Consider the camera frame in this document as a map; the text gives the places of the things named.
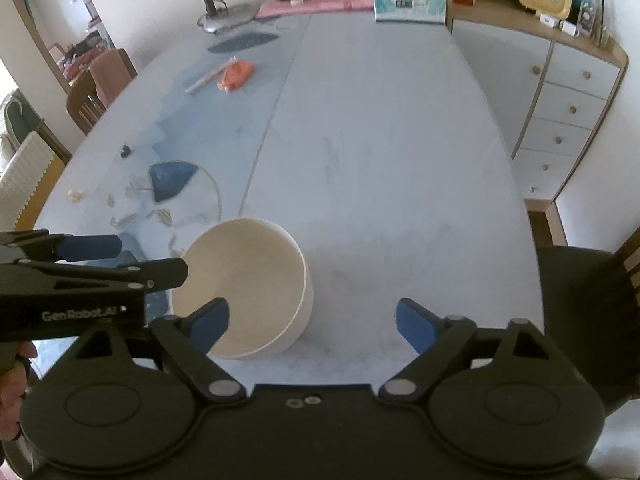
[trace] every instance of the white bowl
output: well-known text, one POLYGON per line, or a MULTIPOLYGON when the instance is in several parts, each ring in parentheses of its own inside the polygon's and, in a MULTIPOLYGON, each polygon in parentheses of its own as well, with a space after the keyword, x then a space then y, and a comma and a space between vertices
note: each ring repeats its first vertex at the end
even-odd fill
POLYGON ((188 316, 216 297, 229 304, 229 328, 209 355, 265 357, 300 337, 314 288, 296 241, 267 220, 237 218, 198 238, 182 257, 189 277, 170 293, 172 312, 188 316))

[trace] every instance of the finger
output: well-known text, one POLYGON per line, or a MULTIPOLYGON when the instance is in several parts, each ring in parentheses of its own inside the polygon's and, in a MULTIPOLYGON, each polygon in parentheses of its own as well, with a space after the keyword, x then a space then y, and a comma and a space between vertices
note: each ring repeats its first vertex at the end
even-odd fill
POLYGON ((16 363, 7 373, 0 376, 0 402, 11 406, 15 399, 27 390, 27 373, 22 363, 16 363))
POLYGON ((18 420, 21 407, 22 399, 19 397, 11 406, 0 408, 0 438, 2 440, 13 440, 20 433, 18 420))
POLYGON ((27 359, 35 359, 38 357, 38 349, 31 341, 25 341, 18 347, 18 355, 27 359))

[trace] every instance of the white tabletop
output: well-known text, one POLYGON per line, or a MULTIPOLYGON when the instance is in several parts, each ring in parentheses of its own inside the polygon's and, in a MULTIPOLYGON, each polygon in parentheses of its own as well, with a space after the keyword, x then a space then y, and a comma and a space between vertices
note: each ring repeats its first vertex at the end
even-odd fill
MULTIPOLYGON (((379 385, 415 358, 395 328, 402 297, 479 326, 526 317, 542 327, 524 204, 500 131, 447 30, 379 24, 371 13, 249 28, 280 38, 236 53, 256 65, 241 91, 210 86, 184 96, 230 56, 207 53, 222 40, 199 31, 154 60, 78 149, 37 227, 126 232, 160 258, 220 219, 282 225, 308 259, 314 310, 282 354, 220 362, 247 386, 379 385), (133 154, 121 159, 125 143, 133 154), (146 176, 166 160, 203 170, 171 207, 153 204, 146 176), (85 200, 71 204, 69 189, 85 200), (171 210, 172 225, 159 208, 171 210)), ((63 346, 40 346, 43 367, 63 346)))

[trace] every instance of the door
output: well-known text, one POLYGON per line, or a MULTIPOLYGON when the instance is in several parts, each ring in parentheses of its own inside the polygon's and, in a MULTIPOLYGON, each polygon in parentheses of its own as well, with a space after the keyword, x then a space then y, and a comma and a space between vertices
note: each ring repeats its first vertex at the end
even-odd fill
POLYGON ((453 37, 484 91, 513 156, 551 42, 532 34, 455 20, 453 37))

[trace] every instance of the blue triangular object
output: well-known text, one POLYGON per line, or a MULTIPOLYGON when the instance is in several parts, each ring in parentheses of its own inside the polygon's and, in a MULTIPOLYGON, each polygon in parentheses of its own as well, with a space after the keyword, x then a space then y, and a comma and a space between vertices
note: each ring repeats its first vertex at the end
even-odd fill
POLYGON ((178 195, 189 183, 198 167, 190 162, 172 160, 160 162, 149 168, 149 176, 154 188, 154 200, 164 202, 178 195))

